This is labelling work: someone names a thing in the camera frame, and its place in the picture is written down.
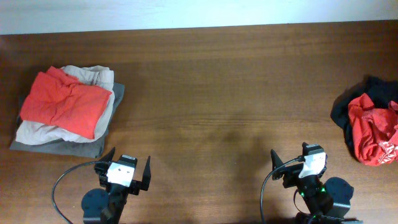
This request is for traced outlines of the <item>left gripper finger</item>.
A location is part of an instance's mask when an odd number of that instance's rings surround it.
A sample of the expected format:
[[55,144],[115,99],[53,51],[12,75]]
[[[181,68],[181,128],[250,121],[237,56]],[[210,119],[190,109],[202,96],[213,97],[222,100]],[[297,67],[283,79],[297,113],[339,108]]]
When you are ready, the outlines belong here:
[[147,158],[141,180],[141,190],[148,191],[151,181],[150,156]]
[[111,162],[114,156],[116,148],[113,147],[106,155],[104,155],[99,161],[101,162]]

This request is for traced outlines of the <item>red soccer t-shirt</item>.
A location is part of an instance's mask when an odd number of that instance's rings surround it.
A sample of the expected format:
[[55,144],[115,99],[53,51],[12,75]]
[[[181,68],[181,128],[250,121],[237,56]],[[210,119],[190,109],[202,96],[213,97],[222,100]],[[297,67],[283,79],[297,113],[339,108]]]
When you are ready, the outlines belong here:
[[348,105],[354,154],[367,166],[390,164],[397,160],[397,103],[386,109],[376,108],[367,94]]

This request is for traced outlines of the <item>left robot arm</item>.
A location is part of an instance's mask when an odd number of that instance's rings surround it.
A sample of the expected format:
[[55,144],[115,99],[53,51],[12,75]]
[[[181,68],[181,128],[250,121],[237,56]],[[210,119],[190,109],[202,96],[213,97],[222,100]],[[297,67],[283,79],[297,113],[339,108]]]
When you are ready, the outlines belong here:
[[121,155],[113,161],[115,148],[94,166],[99,176],[100,189],[88,191],[81,200],[83,222],[88,224],[117,224],[129,195],[139,195],[150,186],[150,158],[147,159],[142,179],[135,180],[137,158]]

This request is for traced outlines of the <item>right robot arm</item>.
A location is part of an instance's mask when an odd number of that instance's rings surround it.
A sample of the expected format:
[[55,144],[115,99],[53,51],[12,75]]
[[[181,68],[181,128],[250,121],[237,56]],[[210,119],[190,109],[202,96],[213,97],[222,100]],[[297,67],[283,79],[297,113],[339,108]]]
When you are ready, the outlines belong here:
[[346,218],[351,209],[354,187],[339,177],[321,182],[326,171],[328,156],[320,145],[302,143],[302,154],[283,162],[275,150],[270,151],[272,171],[268,178],[283,180],[283,187],[295,187],[308,208],[308,213],[299,211],[295,223],[344,224],[362,223],[356,218]]

